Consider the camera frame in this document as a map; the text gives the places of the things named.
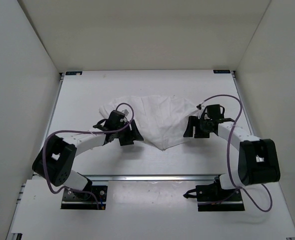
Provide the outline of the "white pleated skirt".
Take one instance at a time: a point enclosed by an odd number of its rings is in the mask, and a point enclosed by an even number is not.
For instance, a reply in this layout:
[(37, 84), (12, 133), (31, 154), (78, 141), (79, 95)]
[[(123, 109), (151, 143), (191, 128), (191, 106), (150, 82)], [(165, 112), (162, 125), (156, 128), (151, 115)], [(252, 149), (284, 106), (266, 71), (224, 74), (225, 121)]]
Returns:
[(184, 137), (189, 116), (197, 116), (195, 104), (176, 96), (124, 96), (115, 98), (99, 107), (99, 113), (107, 118), (121, 103), (129, 104), (134, 110), (138, 131), (146, 143), (159, 150), (188, 142)]

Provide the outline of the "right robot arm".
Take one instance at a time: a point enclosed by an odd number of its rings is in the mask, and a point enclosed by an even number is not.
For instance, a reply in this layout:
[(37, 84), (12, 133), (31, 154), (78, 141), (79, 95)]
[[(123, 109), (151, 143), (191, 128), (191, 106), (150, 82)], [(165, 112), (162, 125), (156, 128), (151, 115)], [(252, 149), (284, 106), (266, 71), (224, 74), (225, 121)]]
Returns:
[(238, 151), (237, 168), (227, 160), (228, 173), (218, 177), (218, 184), (211, 188), (212, 196), (224, 200), (231, 189), (278, 182), (281, 171), (276, 146), (271, 139), (261, 139), (236, 125), (224, 116), (225, 108), (219, 104), (199, 106), (200, 114), (188, 117), (185, 138), (208, 139), (210, 134), (227, 141), (228, 147)]

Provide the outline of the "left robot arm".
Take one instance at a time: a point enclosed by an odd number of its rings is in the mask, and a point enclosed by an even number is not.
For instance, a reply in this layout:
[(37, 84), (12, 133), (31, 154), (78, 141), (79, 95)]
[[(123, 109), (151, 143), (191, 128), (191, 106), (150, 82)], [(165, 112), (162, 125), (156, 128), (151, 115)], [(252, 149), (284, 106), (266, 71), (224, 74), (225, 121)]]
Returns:
[(118, 122), (112, 122), (102, 119), (93, 128), (98, 131), (59, 130), (45, 140), (32, 164), (32, 170), (46, 180), (52, 194), (68, 190), (81, 201), (98, 203), (92, 192), (92, 181), (72, 170), (75, 158), (115, 139), (118, 139), (121, 146), (144, 140), (135, 120), (127, 121), (122, 118)]

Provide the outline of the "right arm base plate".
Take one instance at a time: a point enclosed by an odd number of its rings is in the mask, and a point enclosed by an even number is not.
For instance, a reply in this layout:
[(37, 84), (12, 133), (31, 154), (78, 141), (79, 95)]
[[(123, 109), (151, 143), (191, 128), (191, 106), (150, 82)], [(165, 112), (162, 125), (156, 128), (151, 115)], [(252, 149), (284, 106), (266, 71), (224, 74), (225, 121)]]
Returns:
[(196, 199), (199, 212), (242, 212), (245, 211), (241, 192), (238, 189), (222, 189), (219, 183), (196, 185), (184, 195)]

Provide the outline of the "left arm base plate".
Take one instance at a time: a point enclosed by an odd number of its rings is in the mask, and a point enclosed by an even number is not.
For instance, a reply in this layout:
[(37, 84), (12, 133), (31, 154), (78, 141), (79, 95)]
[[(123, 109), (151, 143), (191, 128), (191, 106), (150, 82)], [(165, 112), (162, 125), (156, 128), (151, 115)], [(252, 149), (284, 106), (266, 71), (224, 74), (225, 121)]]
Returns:
[(64, 190), (60, 208), (63, 210), (105, 210), (108, 186), (92, 185), (91, 192), (95, 195), (97, 201), (95, 201), (91, 194)]

